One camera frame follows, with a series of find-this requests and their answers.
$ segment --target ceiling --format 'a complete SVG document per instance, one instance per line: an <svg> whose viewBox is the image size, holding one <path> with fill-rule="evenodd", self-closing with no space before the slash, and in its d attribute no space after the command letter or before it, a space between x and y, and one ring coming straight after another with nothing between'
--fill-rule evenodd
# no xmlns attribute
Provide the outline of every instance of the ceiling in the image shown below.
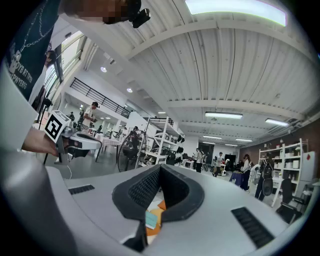
<svg viewBox="0 0 320 256"><path fill-rule="evenodd" d="M85 110L86 108L89 107L88 104L84 103L83 101L71 96L70 94L65 94L65 99L66 101L68 102L68 104L71 104L77 108L80 108L81 105L83 105L83 110ZM95 109L94 110L94 114L93 114L97 119L101 119L101 118L110 118L110 119L105 119L106 122L110 123L110 124L113 124L113 125L116 125L117 124L117 121L118 119L112 117L111 115L108 115L104 112L102 112L101 110L99 110L99 108Z"/></svg>
<svg viewBox="0 0 320 256"><path fill-rule="evenodd" d="M146 112L166 112L187 135L243 146L235 139L257 143L294 129L267 118L295 125L319 107L318 54L289 12L281 27L240 13L191 15L184 0L142 0L142 7L152 18L139 29L66 19L99 46L90 69L132 88L130 100ZM243 118L212 120L207 111Z"/></svg>

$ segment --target white box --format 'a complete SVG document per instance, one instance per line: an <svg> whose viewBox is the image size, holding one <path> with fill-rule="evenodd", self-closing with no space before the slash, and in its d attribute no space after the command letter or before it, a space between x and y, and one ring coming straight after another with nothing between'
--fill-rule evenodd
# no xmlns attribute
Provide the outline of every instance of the white box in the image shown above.
<svg viewBox="0 0 320 256"><path fill-rule="evenodd" d="M293 161L292 168L294 168L294 169L299 169L299 164L300 164L300 160L294 160L294 161Z"/></svg>

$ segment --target railing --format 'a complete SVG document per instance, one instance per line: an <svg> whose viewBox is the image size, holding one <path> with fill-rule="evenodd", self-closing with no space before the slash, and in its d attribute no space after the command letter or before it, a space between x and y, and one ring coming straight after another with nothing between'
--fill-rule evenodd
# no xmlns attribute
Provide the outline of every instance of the railing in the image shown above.
<svg viewBox="0 0 320 256"><path fill-rule="evenodd" d="M167 119L166 118L158 118L158 117L153 117L153 118L150 118L150 122L166 122L167 121ZM174 121L171 119L171 118L169 118L169 121L168 121L168 123L170 124L170 125L174 125Z"/></svg>
<svg viewBox="0 0 320 256"><path fill-rule="evenodd" d="M75 89L79 93L87 96L90 99L93 99L95 102L98 102L100 105L120 114L125 118L129 118L130 112L118 105L111 99L92 89L90 86L86 85L84 82L80 81L77 78L74 78L72 84L70 85L72 89Z"/></svg>

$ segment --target fluorescent light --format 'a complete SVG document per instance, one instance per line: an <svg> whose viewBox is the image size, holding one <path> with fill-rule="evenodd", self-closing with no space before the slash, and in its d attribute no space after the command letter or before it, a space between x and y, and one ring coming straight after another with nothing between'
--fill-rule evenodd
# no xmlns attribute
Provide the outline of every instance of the fluorescent light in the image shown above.
<svg viewBox="0 0 320 256"><path fill-rule="evenodd" d="M210 138L210 139L219 139L221 140L222 138L220 137L212 137L212 136L203 136L204 138Z"/></svg>
<svg viewBox="0 0 320 256"><path fill-rule="evenodd" d="M232 114L232 113L221 113L221 112L205 112L205 116L208 118L232 118L232 119L241 119L242 114Z"/></svg>
<svg viewBox="0 0 320 256"><path fill-rule="evenodd" d="M252 142L253 140L251 139L242 139L242 138L236 138L236 141L240 141L240 142Z"/></svg>
<svg viewBox="0 0 320 256"><path fill-rule="evenodd" d="M277 126L285 126L285 127L287 127L289 125L287 122L277 121L277 120L270 119L270 118L265 120L265 122L269 123L269 124L274 124L274 125L277 125Z"/></svg>
<svg viewBox="0 0 320 256"><path fill-rule="evenodd" d="M286 13L257 0L185 0L192 15L228 12L255 15L286 26Z"/></svg>

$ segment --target vent grille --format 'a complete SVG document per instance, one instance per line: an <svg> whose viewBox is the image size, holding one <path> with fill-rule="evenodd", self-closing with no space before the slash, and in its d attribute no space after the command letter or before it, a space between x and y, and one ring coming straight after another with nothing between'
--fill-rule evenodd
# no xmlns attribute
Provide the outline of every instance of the vent grille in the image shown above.
<svg viewBox="0 0 320 256"><path fill-rule="evenodd" d="M231 212L257 248L265 246L274 239L274 236L270 234L247 208L242 207L234 209Z"/></svg>
<svg viewBox="0 0 320 256"><path fill-rule="evenodd" d="M92 185L85 185L85 186L70 188L69 192L71 195L75 195L75 194L80 194L80 193L87 192L94 189L95 187Z"/></svg>

